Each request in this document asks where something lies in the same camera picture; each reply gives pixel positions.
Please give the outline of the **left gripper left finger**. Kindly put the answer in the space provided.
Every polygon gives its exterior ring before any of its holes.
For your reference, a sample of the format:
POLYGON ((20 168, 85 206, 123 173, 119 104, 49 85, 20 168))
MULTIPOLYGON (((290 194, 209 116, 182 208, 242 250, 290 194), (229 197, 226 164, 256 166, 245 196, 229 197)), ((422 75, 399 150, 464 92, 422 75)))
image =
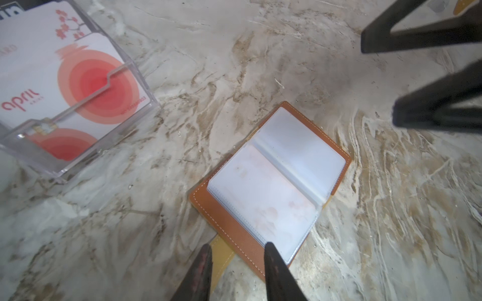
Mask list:
POLYGON ((212 247, 204 244, 171 301, 208 301, 212 282, 212 247))

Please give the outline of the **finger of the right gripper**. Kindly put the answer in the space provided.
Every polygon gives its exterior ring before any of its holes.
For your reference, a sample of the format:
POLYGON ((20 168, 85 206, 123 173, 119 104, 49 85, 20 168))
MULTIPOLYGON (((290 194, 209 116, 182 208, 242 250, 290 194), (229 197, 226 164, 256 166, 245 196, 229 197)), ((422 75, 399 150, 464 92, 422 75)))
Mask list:
POLYGON ((455 18, 392 31, 397 23, 422 4, 424 1, 396 1, 388 7, 362 31, 361 52, 386 53, 481 42, 481 3, 455 18))
POLYGON ((481 133, 481 107, 456 104, 481 96, 481 61, 399 98, 392 113, 396 127, 481 133))

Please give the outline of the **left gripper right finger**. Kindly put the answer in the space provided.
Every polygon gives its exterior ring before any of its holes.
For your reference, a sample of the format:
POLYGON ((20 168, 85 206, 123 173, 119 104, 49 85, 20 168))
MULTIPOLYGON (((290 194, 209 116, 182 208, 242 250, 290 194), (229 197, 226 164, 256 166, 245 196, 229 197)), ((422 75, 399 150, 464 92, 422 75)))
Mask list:
POLYGON ((303 300, 304 293, 272 242, 264 247, 267 300, 303 300))

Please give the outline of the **brown leather card holder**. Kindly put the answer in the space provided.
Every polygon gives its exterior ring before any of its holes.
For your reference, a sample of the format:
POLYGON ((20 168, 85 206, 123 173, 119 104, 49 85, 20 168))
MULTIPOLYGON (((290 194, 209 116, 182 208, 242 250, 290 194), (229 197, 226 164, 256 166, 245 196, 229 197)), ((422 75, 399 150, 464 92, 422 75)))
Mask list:
POLYGON ((264 278, 269 242, 290 265, 350 163, 310 119, 278 105, 189 195, 217 233, 212 285, 235 256, 264 278))

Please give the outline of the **white red credit card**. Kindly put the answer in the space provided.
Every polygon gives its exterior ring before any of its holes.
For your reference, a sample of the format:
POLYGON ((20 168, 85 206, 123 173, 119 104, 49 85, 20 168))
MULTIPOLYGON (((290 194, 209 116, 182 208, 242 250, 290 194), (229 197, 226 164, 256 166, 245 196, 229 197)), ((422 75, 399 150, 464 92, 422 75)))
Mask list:
POLYGON ((92 32, 68 1, 50 2, 1 20, 1 68, 30 61, 92 32))
POLYGON ((27 138, 56 159, 78 158, 150 103, 148 93, 110 40, 93 33, 1 78, 1 124, 15 128, 29 119, 53 119, 94 93, 98 95, 53 127, 28 130, 27 138))

